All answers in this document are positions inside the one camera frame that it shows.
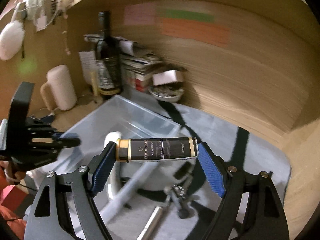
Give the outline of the white handheld massager device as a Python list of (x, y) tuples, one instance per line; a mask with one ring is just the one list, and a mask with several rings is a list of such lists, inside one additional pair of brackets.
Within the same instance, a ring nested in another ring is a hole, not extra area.
[[(110, 132), (107, 134), (104, 140), (104, 147), (107, 146), (109, 142), (115, 142), (117, 144), (117, 140), (121, 138), (120, 132)], [(120, 165), (115, 163), (111, 173), (109, 175), (109, 178), (106, 183), (107, 187), (107, 195), (109, 200), (113, 200), (116, 196), (116, 194), (120, 191), (122, 185), (119, 178), (119, 172), (120, 172)]]

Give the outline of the black gold perfume tube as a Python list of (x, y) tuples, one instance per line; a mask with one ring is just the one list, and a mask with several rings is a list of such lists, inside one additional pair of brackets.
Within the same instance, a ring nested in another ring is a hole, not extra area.
[(167, 161), (197, 158), (195, 137), (119, 139), (116, 160), (119, 162)]

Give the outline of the clear plastic storage bin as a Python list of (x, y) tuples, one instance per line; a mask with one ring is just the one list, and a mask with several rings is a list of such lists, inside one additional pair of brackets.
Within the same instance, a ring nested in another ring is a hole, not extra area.
[[(65, 149), (52, 164), (31, 171), (36, 187), (45, 174), (53, 170), (57, 174), (73, 172), (102, 152), (105, 137), (110, 132), (120, 132), (123, 139), (177, 137), (180, 125), (122, 96), (116, 95), (87, 115), (66, 133), (65, 137), (77, 134), (81, 145)], [(97, 194), (94, 201), (104, 222), (108, 223), (135, 199), (138, 189), (162, 190), (173, 179), (165, 174), (166, 164), (119, 163), (121, 189), (113, 200), (108, 199), (107, 187)]]

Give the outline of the silver telescopic selfie stick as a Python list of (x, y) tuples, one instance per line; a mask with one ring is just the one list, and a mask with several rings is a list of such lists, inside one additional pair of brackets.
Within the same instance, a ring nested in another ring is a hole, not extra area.
[(178, 217), (185, 219), (189, 216), (188, 209), (184, 206), (185, 190), (182, 186), (173, 185), (166, 187), (164, 193), (167, 195), (164, 205), (154, 208), (149, 220), (144, 226), (142, 232), (137, 237), (137, 240), (150, 239), (160, 223), (163, 215), (166, 213), (170, 204), (174, 204), (177, 208)]

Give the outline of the white paper note sheet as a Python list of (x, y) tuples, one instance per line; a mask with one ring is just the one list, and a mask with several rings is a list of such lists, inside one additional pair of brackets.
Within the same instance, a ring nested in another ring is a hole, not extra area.
[(87, 84), (92, 84), (92, 73), (97, 77), (98, 68), (96, 64), (95, 52), (94, 51), (80, 51), (79, 58), (82, 68), (84, 80)]

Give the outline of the white bowl of trinkets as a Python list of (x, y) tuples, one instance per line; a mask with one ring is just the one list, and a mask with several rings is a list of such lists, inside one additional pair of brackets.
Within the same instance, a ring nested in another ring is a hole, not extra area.
[(157, 100), (163, 102), (177, 103), (181, 100), (184, 89), (183, 88), (174, 88), (172, 86), (150, 86), (150, 94)]

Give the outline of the white fluffy pompom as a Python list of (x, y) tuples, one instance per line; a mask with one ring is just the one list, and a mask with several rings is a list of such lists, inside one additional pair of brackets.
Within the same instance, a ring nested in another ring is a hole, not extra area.
[(19, 52), (22, 47), (25, 31), (23, 24), (14, 20), (8, 23), (1, 32), (1, 60), (8, 61)]

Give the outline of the dark wine bottle elephant label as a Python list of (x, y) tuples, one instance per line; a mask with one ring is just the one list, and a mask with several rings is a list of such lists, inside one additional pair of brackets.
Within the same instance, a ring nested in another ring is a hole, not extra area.
[(99, 12), (100, 35), (95, 49), (98, 87), (104, 100), (123, 91), (118, 40), (111, 36), (109, 11)]

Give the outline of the stack of books and papers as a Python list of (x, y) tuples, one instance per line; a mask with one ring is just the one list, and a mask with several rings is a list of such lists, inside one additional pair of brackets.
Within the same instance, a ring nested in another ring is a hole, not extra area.
[(123, 84), (140, 92), (148, 92), (153, 74), (159, 73), (163, 60), (136, 41), (116, 37), (120, 47), (120, 65)]

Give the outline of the small white card box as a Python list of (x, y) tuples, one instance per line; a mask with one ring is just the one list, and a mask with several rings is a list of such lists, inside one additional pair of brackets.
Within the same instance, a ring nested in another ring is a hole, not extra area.
[(183, 74), (178, 70), (167, 70), (152, 76), (154, 86), (161, 86), (170, 83), (183, 82)]

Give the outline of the orange sticky note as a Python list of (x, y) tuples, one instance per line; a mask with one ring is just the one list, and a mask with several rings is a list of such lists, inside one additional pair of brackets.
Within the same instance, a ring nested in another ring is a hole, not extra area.
[(217, 24), (179, 18), (161, 18), (161, 34), (225, 47), (229, 29)]

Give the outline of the pink sticky note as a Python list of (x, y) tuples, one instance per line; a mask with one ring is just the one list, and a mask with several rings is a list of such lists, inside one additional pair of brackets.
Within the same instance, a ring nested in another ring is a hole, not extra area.
[(155, 25), (156, 4), (140, 3), (124, 8), (124, 25)]

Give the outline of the green sticky note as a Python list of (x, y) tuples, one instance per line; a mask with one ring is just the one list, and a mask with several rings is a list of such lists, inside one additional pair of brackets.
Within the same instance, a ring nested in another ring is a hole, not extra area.
[(213, 15), (186, 10), (165, 9), (162, 11), (161, 16), (165, 18), (184, 19), (208, 23), (214, 22)]

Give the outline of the white charger hanging on wall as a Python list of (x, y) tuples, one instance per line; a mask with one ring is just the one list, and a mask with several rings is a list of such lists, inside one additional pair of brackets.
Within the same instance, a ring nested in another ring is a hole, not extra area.
[(47, 15), (42, 12), (35, 21), (36, 31), (42, 31), (47, 27)]

